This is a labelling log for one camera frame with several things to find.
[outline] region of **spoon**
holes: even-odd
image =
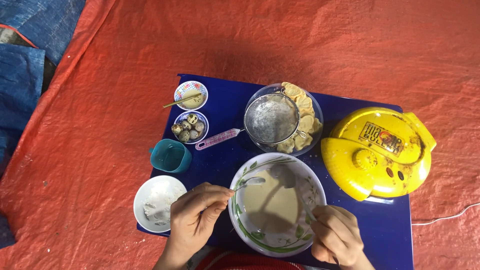
[[[303,197],[301,196],[301,194],[299,194],[298,190],[295,188],[297,184],[297,176],[289,167],[287,167],[286,165],[275,164],[270,169],[270,174],[272,175],[272,177],[277,178],[285,188],[294,188],[295,192],[297,193],[297,197],[300,198],[303,205],[303,209],[305,210],[305,212],[307,212],[307,215],[309,216],[310,220],[313,220],[313,221],[317,220],[313,215],[312,211],[310,211],[310,208],[308,208],[308,205],[305,203],[305,200],[303,200]],[[338,266],[340,266],[338,259],[333,255],[332,257],[335,263]]]
[[[265,178],[263,177],[252,177],[247,179],[247,181],[243,182],[237,189],[234,190],[234,192],[237,192],[239,189],[243,188],[244,186],[248,185],[254,185],[254,184],[263,184],[265,183]]]

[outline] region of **sauce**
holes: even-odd
[[[190,89],[187,92],[185,92],[182,96],[182,98],[188,98],[191,96],[195,96],[196,94],[201,93],[197,89]],[[185,105],[189,109],[194,109],[202,104],[204,101],[203,95],[199,95],[198,97],[194,97],[192,99],[189,99],[187,101],[182,102],[183,105]]]
[[[284,233],[299,220],[302,206],[294,188],[284,188],[269,171],[255,176],[265,178],[261,185],[245,187],[243,202],[250,222],[263,233]]]

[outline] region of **hand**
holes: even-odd
[[[176,270],[185,265],[207,243],[233,194],[233,190],[205,182],[174,202],[170,209],[170,237],[154,269]]]
[[[343,269],[373,269],[363,253],[357,218],[352,213],[337,206],[318,206],[312,213],[317,219],[311,224],[316,259],[335,263],[335,256]]]

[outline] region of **power cord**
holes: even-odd
[[[460,213],[458,213],[458,214],[456,214],[456,215],[454,215],[454,216],[449,216],[449,217],[434,219],[433,221],[431,221],[431,222],[429,222],[429,223],[415,223],[415,224],[412,223],[412,226],[413,226],[413,225],[429,225],[429,224],[432,224],[432,223],[437,222],[437,221],[439,221],[439,220],[447,220],[447,219],[456,218],[456,217],[459,217],[459,216],[463,215],[463,213],[465,213],[465,211],[467,211],[468,208],[470,208],[470,207],[472,207],[472,206],[476,206],[476,205],[480,205],[480,202],[474,203],[474,204],[471,204],[471,205],[465,207],[465,208],[463,209],[463,211],[461,211]]]

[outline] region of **blue table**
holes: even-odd
[[[263,85],[227,81],[190,74],[179,74],[180,84],[186,81],[198,81],[208,89],[208,101],[199,109],[210,124],[207,137],[216,135],[230,128],[243,127],[243,113],[250,97]],[[380,106],[402,111],[399,106],[359,99],[342,98],[325,94],[312,93],[324,114],[322,138],[327,137],[333,127],[349,113],[365,107]],[[170,131],[175,118],[184,112],[178,106],[172,106],[165,127],[163,139],[175,139]],[[263,152],[253,144],[247,133],[242,132],[236,138],[212,146],[202,151],[195,150],[194,145],[187,145],[192,153],[190,168],[183,174],[169,174],[179,179],[187,190],[207,181],[211,184],[229,187],[236,171],[250,158]],[[379,270],[413,269],[412,231],[410,219],[410,200],[408,195],[389,199],[369,198],[358,202],[343,192],[328,174],[320,151],[320,142],[309,152],[298,156],[316,173],[325,190],[326,201],[347,209],[357,216],[365,254],[373,266]],[[153,169],[151,177],[168,174]],[[137,229],[150,233],[137,224]],[[221,246],[240,252],[255,253],[237,235],[224,211],[207,244]],[[169,236],[166,233],[155,233]],[[338,269],[336,265],[317,261],[310,253],[304,252],[284,258],[290,262],[324,268]]]

